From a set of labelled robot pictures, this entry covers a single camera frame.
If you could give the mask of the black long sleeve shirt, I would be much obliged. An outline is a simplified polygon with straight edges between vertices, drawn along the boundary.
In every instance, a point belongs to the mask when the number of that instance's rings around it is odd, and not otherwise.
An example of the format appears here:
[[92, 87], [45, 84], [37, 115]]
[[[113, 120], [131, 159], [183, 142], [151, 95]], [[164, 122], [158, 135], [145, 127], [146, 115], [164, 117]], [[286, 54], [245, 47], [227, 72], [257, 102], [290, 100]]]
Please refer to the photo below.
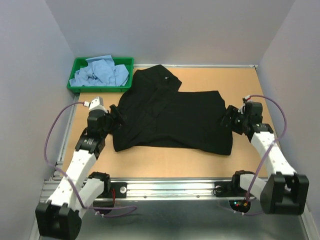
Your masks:
[[229, 156], [233, 134], [220, 125], [226, 113], [220, 93], [180, 92], [181, 85], [162, 65], [137, 70], [118, 103], [125, 124], [112, 133], [114, 150], [134, 146], [189, 148]]

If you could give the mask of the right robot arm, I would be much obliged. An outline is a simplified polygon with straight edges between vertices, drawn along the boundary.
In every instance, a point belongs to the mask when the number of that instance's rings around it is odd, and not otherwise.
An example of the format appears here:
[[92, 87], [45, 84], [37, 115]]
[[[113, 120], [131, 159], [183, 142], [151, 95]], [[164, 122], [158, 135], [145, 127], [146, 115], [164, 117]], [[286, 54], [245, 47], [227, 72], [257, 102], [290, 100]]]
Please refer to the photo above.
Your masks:
[[250, 198], [254, 197], [260, 201], [265, 214], [301, 215], [306, 205], [309, 179], [298, 174], [286, 160], [272, 127], [263, 123], [262, 112], [260, 102], [247, 100], [241, 108], [229, 105], [221, 125], [247, 136], [261, 157], [260, 165], [266, 167], [267, 180], [259, 178], [256, 172], [239, 170], [231, 181], [217, 183], [214, 193], [218, 197], [243, 197], [242, 201], [230, 205], [234, 211], [243, 214], [248, 212]]

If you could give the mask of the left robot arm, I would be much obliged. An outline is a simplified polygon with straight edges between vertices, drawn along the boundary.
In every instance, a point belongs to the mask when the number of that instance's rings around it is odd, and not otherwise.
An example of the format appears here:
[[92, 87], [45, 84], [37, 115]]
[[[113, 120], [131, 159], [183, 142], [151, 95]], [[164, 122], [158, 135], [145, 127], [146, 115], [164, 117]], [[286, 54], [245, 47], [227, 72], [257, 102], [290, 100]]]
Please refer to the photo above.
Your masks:
[[105, 147], [105, 139], [115, 125], [123, 119], [115, 105], [106, 110], [99, 99], [84, 102], [89, 108], [87, 127], [75, 146], [71, 162], [59, 185], [45, 203], [35, 209], [39, 234], [59, 240], [74, 240], [79, 235], [82, 218], [96, 199], [111, 193], [111, 180], [107, 173], [89, 170]]

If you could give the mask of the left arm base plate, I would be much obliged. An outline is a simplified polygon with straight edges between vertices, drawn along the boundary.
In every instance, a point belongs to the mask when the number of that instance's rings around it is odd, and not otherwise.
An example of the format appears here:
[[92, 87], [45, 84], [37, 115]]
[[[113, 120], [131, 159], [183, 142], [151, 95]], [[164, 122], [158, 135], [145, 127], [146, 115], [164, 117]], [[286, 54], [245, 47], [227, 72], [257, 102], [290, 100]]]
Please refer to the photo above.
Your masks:
[[121, 182], [111, 182], [110, 189], [104, 190], [101, 194], [99, 194], [97, 199], [111, 199], [113, 197], [113, 193], [115, 193], [116, 199], [125, 199], [127, 197], [127, 189], [128, 183]]

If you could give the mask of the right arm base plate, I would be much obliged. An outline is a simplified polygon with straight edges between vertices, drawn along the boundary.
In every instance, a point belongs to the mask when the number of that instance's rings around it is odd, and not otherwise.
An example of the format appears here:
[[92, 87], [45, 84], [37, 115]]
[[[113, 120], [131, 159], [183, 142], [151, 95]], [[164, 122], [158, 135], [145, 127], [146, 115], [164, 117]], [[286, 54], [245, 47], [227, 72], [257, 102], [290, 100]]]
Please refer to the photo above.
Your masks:
[[218, 198], [245, 198], [250, 183], [250, 181], [244, 180], [241, 180], [239, 183], [232, 181], [215, 181], [213, 192]]

